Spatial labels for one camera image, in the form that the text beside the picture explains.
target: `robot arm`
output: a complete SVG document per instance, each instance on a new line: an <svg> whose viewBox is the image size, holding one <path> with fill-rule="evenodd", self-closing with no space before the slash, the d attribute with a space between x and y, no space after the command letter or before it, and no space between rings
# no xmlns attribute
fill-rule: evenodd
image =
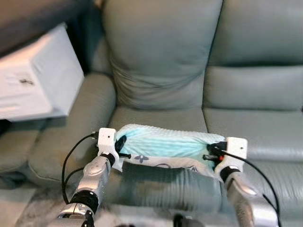
<svg viewBox="0 0 303 227"><path fill-rule="evenodd" d="M231 156L220 156L219 150L241 158L247 156L247 140L228 137L226 142L208 147L212 159L218 157L214 172L224 182L227 198L236 211L241 227L277 227L276 210L243 173L243 162Z"/></svg>
<svg viewBox="0 0 303 227"><path fill-rule="evenodd" d="M98 156L88 163L83 172L77 190L49 227L93 227L94 215L100 206L105 186L112 167L120 169L120 150L126 141L122 137L116 142L114 129L102 128L98 135ZM257 191L254 185L243 173L243 162L219 152L246 158L247 141L240 138L227 138L226 142L211 144L208 147L210 155L204 159L215 162L214 172L224 182L227 197L234 206L241 227L277 227L278 218L275 209ZM182 222L179 226L198 226L197 222Z"/></svg>
<svg viewBox="0 0 303 227"><path fill-rule="evenodd" d="M110 170L119 168L120 157L129 157L119 153L125 140L122 137L116 142L114 129L100 129L98 156L84 167L83 178L70 203L64 206L49 227L94 227L94 216L102 202Z"/></svg>

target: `gray leather sofa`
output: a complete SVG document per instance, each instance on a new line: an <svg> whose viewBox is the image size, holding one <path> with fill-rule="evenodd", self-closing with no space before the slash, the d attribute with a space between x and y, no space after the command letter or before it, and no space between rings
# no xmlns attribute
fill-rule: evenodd
<svg viewBox="0 0 303 227"><path fill-rule="evenodd" d="M59 187L70 148L100 127L217 133L248 139L248 158L276 188L282 222L302 226L302 0L106 0L99 8L81 19L91 73L70 116L12 124L0 137L1 186L30 180ZM96 153L85 141L67 172ZM273 199L265 181L245 171ZM131 164L111 173L106 200L232 210L213 178Z"/></svg>

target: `sofa armrest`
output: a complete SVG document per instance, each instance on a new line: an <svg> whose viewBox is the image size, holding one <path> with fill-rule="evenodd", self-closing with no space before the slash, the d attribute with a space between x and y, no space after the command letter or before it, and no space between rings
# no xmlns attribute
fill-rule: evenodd
<svg viewBox="0 0 303 227"><path fill-rule="evenodd" d="M115 106L116 93L111 78L97 73L87 75L70 115L49 119L46 123L30 152L27 176L42 185L47 185L46 181L59 182L68 152L82 137L106 127ZM85 166L96 152L96 144L86 139L70 157L66 172Z"/></svg>

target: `black cable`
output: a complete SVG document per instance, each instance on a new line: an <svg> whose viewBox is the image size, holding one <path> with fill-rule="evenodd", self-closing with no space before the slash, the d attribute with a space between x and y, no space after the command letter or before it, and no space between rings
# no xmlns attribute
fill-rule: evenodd
<svg viewBox="0 0 303 227"><path fill-rule="evenodd" d="M68 204L69 201L67 199L67 196L66 196L66 191L65 191L65 184L64 184L64 175L65 175L65 166L66 166L66 162L68 160L68 158L71 156L72 152L76 149L76 147L82 142L84 141L85 139L89 138L89 137L94 137L95 136L95 133L92 133L90 135L87 135L85 137L83 137L82 139L80 139L76 145L71 149L71 151L68 153L68 155L66 156L65 160L64 160L64 163L63 163L63 166L62 166L62 176L61 176L61 187L62 187L62 196L63 196L63 200L65 202L65 204Z"/></svg>
<svg viewBox="0 0 303 227"><path fill-rule="evenodd" d="M84 169L84 167L72 171L72 172L67 176L67 178L65 179L65 181L64 181L64 187L66 187L68 180L70 179L70 177L71 177L73 174L75 174L76 172L81 171L81 170L83 170L83 169Z"/></svg>
<svg viewBox="0 0 303 227"><path fill-rule="evenodd" d="M230 156L230 157L236 158L236 159L238 159L238 160L241 160L241 161L247 163L248 165L250 165L251 167L253 167L255 170L257 170L257 172L258 172L259 174L262 175L262 177L263 177L263 178L266 180L266 182L268 183L268 185L269 185L271 191L273 192L273 195L274 195L274 198L275 198L275 202L276 202L276 209L275 209L275 210L276 210L277 216L279 217L279 215L280 215L280 204L279 204L278 197L277 197L277 195L276 195L276 191L275 191L273 185L271 184L271 182L269 181L269 179L264 175L264 173L263 173L258 167L256 167L254 164L252 164L250 161L248 161L248 160L246 160L246 159L244 159L244 158L241 158L241 157L238 157L238 156L229 154L229 153L227 153L227 152L225 152L225 151L223 151L223 150L221 150L221 152L222 152L222 154L224 154L224 155L228 155L228 156Z"/></svg>
<svg viewBox="0 0 303 227"><path fill-rule="evenodd" d="M277 213L276 211L276 208L274 207L273 203L269 200L269 198L265 195L265 194L262 194L264 199L272 206L272 208L275 210L275 212ZM278 226L279 227L282 227L282 224L281 224L281 221L280 221L280 217L279 215L277 215L277 219L278 219Z"/></svg>

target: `white box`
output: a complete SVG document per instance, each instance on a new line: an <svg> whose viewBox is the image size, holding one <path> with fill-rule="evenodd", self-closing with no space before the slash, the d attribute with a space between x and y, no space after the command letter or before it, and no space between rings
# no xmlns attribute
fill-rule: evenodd
<svg viewBox="0 0 303 227"><path fill-rule="evenodd" d="M68 116L84 79L64 26L0 59L0 119Z"/></svg>

